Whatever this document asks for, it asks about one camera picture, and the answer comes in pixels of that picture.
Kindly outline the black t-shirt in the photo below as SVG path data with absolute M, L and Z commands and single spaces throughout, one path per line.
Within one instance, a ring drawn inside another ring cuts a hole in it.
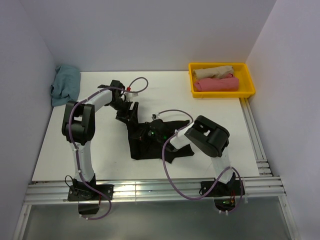
M 172 135 L 176 130 L 185 127 L 190 121 L 189 120 L 176 120 L 176 121 L 164 121 L 170 130 Z M 143 131 L 143 125 L 145 123 L 126 124 L 128 132 L 128 142 L 130 148 L 130 156 L 134 160 L 148 160 L 148 159 L 161 159 L 163 145 L 149 141 L 141 140 L 140 137 Z

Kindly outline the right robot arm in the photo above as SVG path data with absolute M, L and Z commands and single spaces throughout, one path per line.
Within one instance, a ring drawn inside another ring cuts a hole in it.
M 199 115 L 189 120 L 163 121 L 154 119 L 142 123 L 137 133 L 140 159 L 162 158 L 172 163 L 176 158 L 191 157 L 194 145 L 210 157 L 216 176 L 222 175 L 216 183 L 217 191 L 229 194 L 234 188 L 234 172 L 228 155 L 230 133 L 216 122 Z

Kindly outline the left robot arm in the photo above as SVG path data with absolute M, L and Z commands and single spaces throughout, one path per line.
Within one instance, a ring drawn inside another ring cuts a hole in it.
M 119 80 L 100 85 L 98 90 L 81 101 L 69 101 L 64 110 L 62 134 L 73 151 L 75 176 L 72 184 L 86 200 L 96 197 L 96 174 L 91 160 L 91 140 L 96 131 L 96 112 L 102 107 L 116 110 L 115 119 L 122 123 L 138 124 L 138 103 L 132 102 L 141 90 L 133 91 Z

